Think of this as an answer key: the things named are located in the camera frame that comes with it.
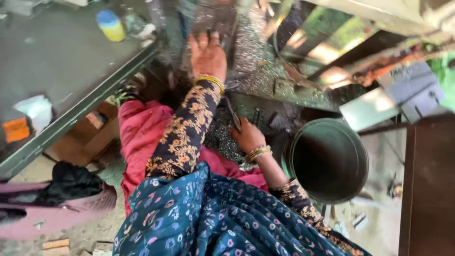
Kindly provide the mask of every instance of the dusty floor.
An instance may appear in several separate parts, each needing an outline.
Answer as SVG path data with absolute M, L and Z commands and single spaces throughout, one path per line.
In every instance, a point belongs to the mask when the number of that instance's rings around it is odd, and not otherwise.
M 350 202 L 336 205 L 335 214 L 339 220 L 345 222 L 349 238 L 371 254 L 397 256 L 402 200 L 392 199 L 387 195 L 387 190 L 392 179 L 395 179 L 396 183 L 403 182 L 404 166 L 390 146 L 394 147 L 404 160 L 406 130 L 363 136 L 361 139 L 369 158 L 369 175 L 362 194 L 371 196 L 373 200 L 356 197 Z M 352 221 L 360 213 L 367 216 L 368 224 L 357 232 Z
M 103 217 L 93 219 L 85 224 L 74 226 L 68 230 L 40 236 L 34 241 L 11 241 L 0 240 L 0 255 L 4 256 L 36 256 L 40 255 L 43 242 L 49 240 L 70 239 L 72 256 L 80 255 L 84 250 L 92 252 L 97 241 L 112 242 L 125 220 L 125 204 L 123 192 L 120 187 L 122 173 L 125 171 L 125 162 L 120 155 L 120 142 L 114 141 L 108 150 L 100 157 L 100 163 L 106 169 L 99 173 L 99 176 L 109 185 L 113 185 L 117 191 L 116 208 Z M 48 180 L 51 176 L 51 169 L 42 170 L 24 169 L 14 178 L 15 182 L 41 182 Z
M 369 155 L 369 178 L 363 192 L 373 198 L 373 201 L 354 199 L 343 205 L 336 206 L 336 217 L 346 224 L 346 229 L 352 241 L 376 256 L 398 255 L 399 223 L 401 199 L 392 200 L 387 196 L 387 186 L 397 173 L 397 180 L 402 180 L 404 167 L 397 160 L 392 150 L 384 142 L 384 136 L 389 138 L 392 146 L 404 158 L 406 132 L 405 130 L 388 132 L 362 137 L 362 141 Z M 69 238 L 71 255 L 78 256 L 84 250 L 92 251 L 97 241 L 112 241 L 119 226 L 125 218 L 124 198 L 120 183 L 125 169 L 125 162 L 120 155 L 120 144 L 115 141 L 100 157 L 99 161 L 106 166 L 99 175 L 108 184 L 117 190 L 116 209 L 106 216 L 94 219 L 84 225 L 78 225 L 68 230 L 41 236 L 34 241 L 0 240 L 0 255 L 28 256 L 40 255 L 43 242 Z M 24 169 L 14 178 L 15 182 L 45 181 L 51 176 L 51 169 L 45 168 Z M 366 227 L 357 232 L 352 225 L 352 220 L 358 213 L 365 213 L 368 217 Z

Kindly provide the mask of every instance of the black cloth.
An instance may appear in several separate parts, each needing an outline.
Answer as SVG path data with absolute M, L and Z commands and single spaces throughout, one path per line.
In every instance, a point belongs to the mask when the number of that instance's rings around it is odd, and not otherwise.
M 21 209 L 0 209 L 0 225 L 14 223 L 27 216 Z
M 52 181 L 39 192 L 34 203 L 58 205 L 66 200 L 96 195 L 102 190 L 103 181 L 87 168 L 60 161 L 52 169 Z

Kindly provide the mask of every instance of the cardboard box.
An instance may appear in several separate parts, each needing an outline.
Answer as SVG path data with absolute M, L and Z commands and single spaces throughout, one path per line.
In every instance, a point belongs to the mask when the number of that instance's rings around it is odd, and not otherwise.
M 103 102 L 94 111 L 104 114 L 108 122 L 99 130 L 84 118 L 45 153 L 56 161 L 67 161 L 74 165 L 88 165 L 113 139 L 120 137 L 117 107 Z

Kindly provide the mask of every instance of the woman's left hand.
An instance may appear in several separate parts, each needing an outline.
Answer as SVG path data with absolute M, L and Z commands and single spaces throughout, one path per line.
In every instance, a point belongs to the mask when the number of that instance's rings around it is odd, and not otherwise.
M 226 54 L 220 46 L 218 32 L 210 34 L 210 42 L 208 41 L 207 33 L 199 34 L 199 42 L 196 41 L 193 35 L 188 38 L 191 47 L 191 65 L 195 77 L 203 74 L 214 76 L 226 81 Z

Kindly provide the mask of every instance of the bangle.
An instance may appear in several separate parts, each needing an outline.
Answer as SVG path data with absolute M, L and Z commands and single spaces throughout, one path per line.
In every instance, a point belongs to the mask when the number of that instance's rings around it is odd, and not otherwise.
M 264 154 L 266 152 L 270 152 L 272 154 L 272 150 L 271 150 L 270 146 L 269 145 L 260 146 L 258 148 L 255 148 L 250 153 L 248 153 L 247 156 L 246 156 L 246 159 L 247 159 L 248 162 L 251 163 L 258 156 L 260 156 L 260 155 L 262 155 L 262 154 Z
M 219 87 L 220 87 L 220 94 L 223 95 L 224 94 L 224 85 L 223 83 L 221 82 L 221 80 L 219 80 L 218 78 L 214 77 L 214 76 L 209 76 L 209 75 L 205 75 L 205 74 L 201 74 L 199 75 L 197 78 L 196 78 L 196 82 L 199 82 L 200 80 L 207 80 L 207 81 L 211 81 L 215 84 L 217 84 Z

